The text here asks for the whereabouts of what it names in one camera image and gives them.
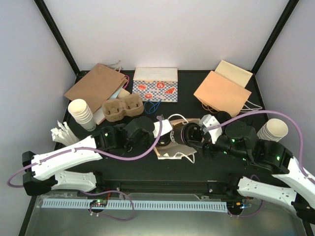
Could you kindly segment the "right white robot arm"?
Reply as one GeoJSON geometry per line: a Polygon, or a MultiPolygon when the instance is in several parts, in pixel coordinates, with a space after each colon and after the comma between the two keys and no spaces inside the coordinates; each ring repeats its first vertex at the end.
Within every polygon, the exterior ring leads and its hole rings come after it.
{"type": "Polygon", "coordinates": [[[235,121],[224,129],[216,141],[204,144],[202,154],[209,157],[225,154],[240,159],[247,167],[269,174],[287,185],[279,187],[230,174],[223,189],[227,197],[259,198],[280,205],[300,219],[314,224],[315,185],[303,176],[297,158],[282,144],[261,140],[252,126],[235,121]]]}

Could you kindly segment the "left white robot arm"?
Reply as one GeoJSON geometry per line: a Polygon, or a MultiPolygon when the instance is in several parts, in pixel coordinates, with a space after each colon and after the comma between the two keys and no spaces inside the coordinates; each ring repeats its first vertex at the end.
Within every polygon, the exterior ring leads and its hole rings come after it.
{"type": "Polygon", "coordinates": [[[46,154],[31,151],[22,154],[23,188],[29,196],[38,196],[57,189],[73,189],[101,196],[106,189],[96,172],[76,173],[69,168],[105,157],[128,158],[128,153],[146,147],[151,152],[160,132],[160,125],[148,117],[129,123],[105,126],[92,135],[46,154]]]}

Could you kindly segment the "orange kraft paper bag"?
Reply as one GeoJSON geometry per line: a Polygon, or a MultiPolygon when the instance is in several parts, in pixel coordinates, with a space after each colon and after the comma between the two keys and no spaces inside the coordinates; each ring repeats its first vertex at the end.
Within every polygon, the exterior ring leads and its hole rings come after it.
{"type": "MultiPolygon", "coordinates": [[[[200,121],[199,118],[186,119],[181,114],[172,114],[167,119],[171,122],[173,128],[178,124],[186,124],[188,122],[198,123],[200,121]]],[[[169,145],[164,147],[156,145],[154,147],[154,152],[156,153],[158,160],[181,160],[185,157],[192,164],[195,163],[195,154],[197,153],[197,151],[192,147],[173,143],[172,141],[169,145]]]]}

